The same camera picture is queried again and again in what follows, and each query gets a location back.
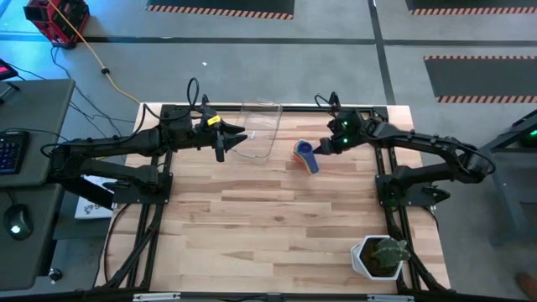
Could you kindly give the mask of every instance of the computer mouse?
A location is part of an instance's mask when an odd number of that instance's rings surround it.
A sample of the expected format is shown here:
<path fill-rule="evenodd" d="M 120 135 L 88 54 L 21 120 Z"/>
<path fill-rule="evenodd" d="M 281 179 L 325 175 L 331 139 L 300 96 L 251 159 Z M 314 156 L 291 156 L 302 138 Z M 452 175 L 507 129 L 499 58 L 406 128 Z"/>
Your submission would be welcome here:
<path fill-rule="evenodd" d="M 32 235 L 34 231 L 34 224 L 30 219 L 28 207 L 21 204 L 10 206 L 3 213 L 3 225 L 15 240 L 24 240 Z"/>

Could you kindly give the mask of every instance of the desk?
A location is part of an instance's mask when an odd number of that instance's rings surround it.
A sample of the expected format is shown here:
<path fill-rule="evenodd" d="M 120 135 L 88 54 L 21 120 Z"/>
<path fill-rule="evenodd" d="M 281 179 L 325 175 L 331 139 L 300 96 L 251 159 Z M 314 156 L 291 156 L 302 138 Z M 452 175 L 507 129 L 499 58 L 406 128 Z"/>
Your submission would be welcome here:
<path fill-rule="evenodd" d="M 20 81 L 17 86 L 21 92 L 10 92 L 4 97 L 5 103 L 0 105 L 0 131 L 6 128 L 33 128 L 59 133 L 75 82 Z M 32 287 L 41 266 L 46 263 L 53 220 L 63 190 L 60 185 L 42 185 L 48 173 L 49 160 L 40 153 L 39 148 L 57 141 L 53 134 L 30 133 L 21 173 L 0 176 L 1 186 L 13 187 L 11 190 L 17 202 L 28 206 L 34 222 L 32 235 L 20 242 L 13 240 L 4 230 L 3 221 L 0 222 L 0 290 Z M 9 206 L 11 201 L 0 188 L 0 219 L 3 219 L 3 213 Z"/>
<path fill-rule="evenodd" d="M 158 112 L 161 105 L 150 107 Z M 408 107 L 388 107 L 388 113 L 399 128 L 413 128 Z M 221 116 L 237 120 L 234 112 Z M 374 189 L 373 148 L 317 156 L 321 171 L 314 175 L 291 159 L 298 139 L 318 143 L 329 136 L 330 119 L 325 113 L 284 112 L 266 165 L 233 152 L 217 163 L 210 148 L 174 154 L 172 197 L 164 208 L 151 290 L 395 293 L 395 282 L 369 281 L 351 267 L 353 245 L 366 235 L 387 233 Z M 146 117 L 144 127 L 156 124 Z M 396 154 L 399 164 L 422 165 L 418 152 L 396 149 Z M 133 155 L 127 165 L 149 161 Z M 140 209 L 131 206 L 116 225 L 107 255 L 110 275 L 133 248 Z M 434 220 L 421 208 L 409 208 L 408 216 L 415 251 L 449 287 Z M 102 283 L 100 272 L 96 284 Z"/>
<path fill-rule="evenodd" d="M 0 105 L 0 131 L 7 128 L 31 128 L 60 133 L 70 98 L 75 89 L 73 80 L 18 81 L 21 91 L 12 91 Z M 58 142 L 49 133 L 30 133 L 23 166 L 18 174 L 2 175 L 0 187 L 42 185 L 49 172 L 49 160 L 39 149 Z"/>

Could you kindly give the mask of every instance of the wooden table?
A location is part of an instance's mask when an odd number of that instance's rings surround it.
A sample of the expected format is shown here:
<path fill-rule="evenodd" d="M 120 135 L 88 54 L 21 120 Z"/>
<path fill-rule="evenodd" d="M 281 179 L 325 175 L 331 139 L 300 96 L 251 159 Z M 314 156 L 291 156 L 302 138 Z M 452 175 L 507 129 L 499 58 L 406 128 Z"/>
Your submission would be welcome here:
<path fill-rule="evenodd" d="M 149 104 L 155 112 L 161 105 Z M 409 107 L 391 106 L 388 113 L 399 128 L 413 128 Z M 221 116 L 229 123 L 237 120 L 237 113 Z M 164 208 L 151 290 L 395 293 L 395 282 L 369 281 L 351 267 L 352 246 L 366 235 L 387 234 L 373 183 L 373 148 L 362 145 L 341 155 L 317 156 L 321 171 L 314 175 L 291 159 L 298 139 L 316 146 L 319 138 L 330 136 L 330 119 L 325 113 L 284 112 L 265 165 L 233 152 L 226 154 L 225 163 L 217 163 L 211 148 L 174 154 L 172 197 Z M 149 116 L 144 127 L 156 124 Z M 418 152 L 396 149 L 396 154 L 399 164 L 422 165 Z M 149 161 L 129 155 L 127 165 Z M 112 234 L 110 275 L 133 248 L 140 209 L 127 209 Z M 408 217 L 415 251 L 449 287 L 433 218 L 414 207 L 408 208 Z M 100 272 L 96 285 L 102 283 Z"/>

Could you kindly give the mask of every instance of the transparent bin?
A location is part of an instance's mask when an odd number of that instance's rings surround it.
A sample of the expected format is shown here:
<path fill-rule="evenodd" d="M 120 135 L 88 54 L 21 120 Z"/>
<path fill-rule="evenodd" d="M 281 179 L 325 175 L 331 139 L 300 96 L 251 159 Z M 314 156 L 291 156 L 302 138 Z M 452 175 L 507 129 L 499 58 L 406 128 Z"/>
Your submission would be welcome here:
<path fill-rule="evenodd" d="M 246 129 L 243 134 L 248 139 L 238 144 L 232 151 L 240 159 L 254 164 L 266 164 L 274 145 L 283 107 L 278 102 L 252 97 L 242 103 L 238 116 L 238 126 Z"/>

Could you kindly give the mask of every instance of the keyboard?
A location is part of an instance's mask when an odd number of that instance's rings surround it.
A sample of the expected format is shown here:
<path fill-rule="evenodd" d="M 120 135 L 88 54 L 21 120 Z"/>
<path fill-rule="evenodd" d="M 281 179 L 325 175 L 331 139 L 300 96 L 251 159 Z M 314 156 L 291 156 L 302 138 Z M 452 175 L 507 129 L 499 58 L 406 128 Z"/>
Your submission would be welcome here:
<path fill-rule="evenodd" d="M 0 133 L 0 175 L 18 174 L 28 138 L 29 133 L 26 131 Z"/>

